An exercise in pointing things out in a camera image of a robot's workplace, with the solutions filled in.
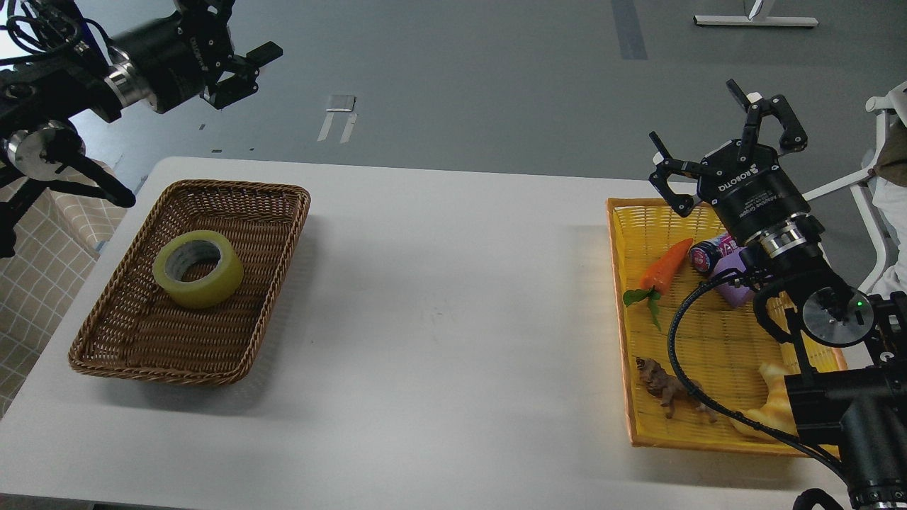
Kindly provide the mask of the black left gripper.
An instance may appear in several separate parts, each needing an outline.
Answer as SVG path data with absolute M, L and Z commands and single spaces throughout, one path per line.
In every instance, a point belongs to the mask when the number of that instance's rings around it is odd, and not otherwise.
M 222 110 L 253 96 L 258 78 L 284 49 L 273 41 L 246 55 L 233 54 L 229 19 L 233 1 L 175 1 L 169 16 L 113 36 L 108 49 L 122 80 L 124 106 L 145 101 L 163 114 L 201 96 Z

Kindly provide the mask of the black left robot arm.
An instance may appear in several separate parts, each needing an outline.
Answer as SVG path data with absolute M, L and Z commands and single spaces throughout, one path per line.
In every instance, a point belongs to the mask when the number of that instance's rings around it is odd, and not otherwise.
M 134 193 L 85 154 L 72 116 L 104 122 L 144 101 L 163 114 L 193 97 L 221 110 L 258 91 L 260 71 L 284 54 L 268 41 L 245 55 L 231 40 L 231 1 L 177 1 L 174 12 L 110 36 L 74 1 L 2 3 L 2 30 L 21 56 L 2 59 L 2 257 L 14 229 L 47 190 L 120 208 Z

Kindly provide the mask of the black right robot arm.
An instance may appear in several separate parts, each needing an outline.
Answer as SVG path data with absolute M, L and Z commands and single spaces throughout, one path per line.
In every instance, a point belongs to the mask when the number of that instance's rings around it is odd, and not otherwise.
M 780 159 L 808 136 L 784 96 L 726 87 L 745 111 L 742 132 L 699 161 L 671 155 L 660 136 L 649 176 L 674 213 L 712 210 L 742 249 L 742 268 L 720 271 L 687 296 L 667 329 L 678 381 L 707 409 L 777 440 L 839 477 L 853 509 L 905 507 L 905 293 L 868 295 L 830 267 L 822 223 Z M 747 417 L 700 390 L 680 364 L 676 336 L 687 310 L 721 284 L 754 291 L 759 327 L 791 348 L 783 384 L 794 432 Z

